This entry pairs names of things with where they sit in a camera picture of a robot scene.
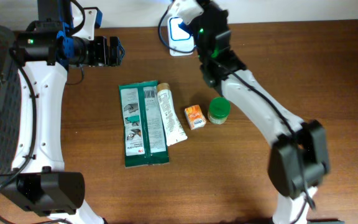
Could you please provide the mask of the green lid jar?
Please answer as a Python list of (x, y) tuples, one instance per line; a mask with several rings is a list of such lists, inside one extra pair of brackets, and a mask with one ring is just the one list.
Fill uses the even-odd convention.
[(223, 97), (211, 100), (208, 108), (208, 119), (213, 124), (223, 124), (231, 111), (231, 104)]

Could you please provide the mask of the green wipes packet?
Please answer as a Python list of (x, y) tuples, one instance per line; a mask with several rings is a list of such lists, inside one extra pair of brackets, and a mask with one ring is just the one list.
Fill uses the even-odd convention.
[(126, 168), (169, 163), (157, 84), (153, 80), (119, 86)]

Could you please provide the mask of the orange tissue pack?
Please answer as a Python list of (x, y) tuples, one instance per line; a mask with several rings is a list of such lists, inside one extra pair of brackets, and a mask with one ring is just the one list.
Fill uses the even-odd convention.
[(201, 107), (199, 105), (187, 107), (185, 108), (184, 112), (191, 130), (202, 128), (205, 126), (206, 118), (204, 117)]

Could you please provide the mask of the white cream tube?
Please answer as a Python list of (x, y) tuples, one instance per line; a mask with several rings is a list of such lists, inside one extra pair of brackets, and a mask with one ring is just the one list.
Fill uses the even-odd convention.
[(188, 137), (176, 115), (173, 96), (168, 83), (160, 83), (157, 85), (157, 99), (167, 146), (187, 140)]

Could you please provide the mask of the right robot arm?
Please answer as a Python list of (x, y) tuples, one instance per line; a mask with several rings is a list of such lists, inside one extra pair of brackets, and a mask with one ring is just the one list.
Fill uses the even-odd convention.
[(231, 50), (227, 10), (213, 1), (177, 0), (168, 11), (194, 38), (205, 82), (236, 105), (271, 148), (268, 176), (278, 191), (271, 223), (307, 223), (313, 196), (331, 170), (322, 124), (304, 121), (261, 87)]

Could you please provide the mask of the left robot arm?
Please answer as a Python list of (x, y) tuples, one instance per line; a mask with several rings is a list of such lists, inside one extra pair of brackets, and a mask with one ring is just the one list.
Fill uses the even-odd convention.
[(12, 172), (0, 193), (49, 223), (104, 223), (85, 201), (85, 180), (67, 172), (61, 147), (62, 98), (71, 67), (116, 67), (124, 58), (117, 37), (95, 35), (97, 7), (39, 1), (39, 18), (17, 35), (9, 53), (21, 82), (21, 109)]

